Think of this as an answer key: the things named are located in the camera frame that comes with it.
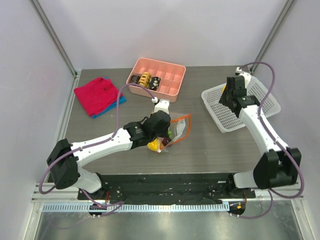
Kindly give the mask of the yellow fake lemon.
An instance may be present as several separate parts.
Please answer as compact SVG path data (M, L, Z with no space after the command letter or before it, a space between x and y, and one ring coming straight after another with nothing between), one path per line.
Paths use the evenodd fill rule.
M161 152L161 140L159 138L156 138L152 142L149 142L147 144L147 147L149 150L160 153Z

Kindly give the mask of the clear zip top bag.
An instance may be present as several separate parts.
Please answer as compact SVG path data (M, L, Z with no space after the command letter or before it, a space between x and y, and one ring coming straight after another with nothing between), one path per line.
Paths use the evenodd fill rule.
M171 138L172 141L170 145L163 146L162 138L158 137L161 141L161 153L169 152L170 147L187 138L191 130L191 114L171 112L170 117L171 121L169 130L171 130L173 134Z

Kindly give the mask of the purple fake eggplant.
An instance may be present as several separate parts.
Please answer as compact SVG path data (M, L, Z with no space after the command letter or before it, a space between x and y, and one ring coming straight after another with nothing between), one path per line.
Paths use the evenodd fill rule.
M170 137L164 137L163 140L162 140L162 145L164 147L166 147L166 146L170 145L171 142L172 142L172 139Z

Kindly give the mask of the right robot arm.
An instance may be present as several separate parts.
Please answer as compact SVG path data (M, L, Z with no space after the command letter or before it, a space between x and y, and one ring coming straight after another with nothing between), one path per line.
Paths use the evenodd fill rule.
M227 77L219 103L243 122L261 155L253 170L233 175L233 180L225 186L226 193L236 198L245 188L265 190L294 185L302 154L297 148L290 148L276 134L263 114L258 99L247 94L244 76Z

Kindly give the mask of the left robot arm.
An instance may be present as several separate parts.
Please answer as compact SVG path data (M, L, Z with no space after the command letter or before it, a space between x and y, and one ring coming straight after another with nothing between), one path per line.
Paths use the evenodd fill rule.
M141 121L129 122L117 132L92 140L69 143L58 141L47 159L50 175L58 190L77 187L100 200L107 192L107 185L100 174L89 172L84 166L113 153L146 146L156 138L166 138L171 117L159 110Z

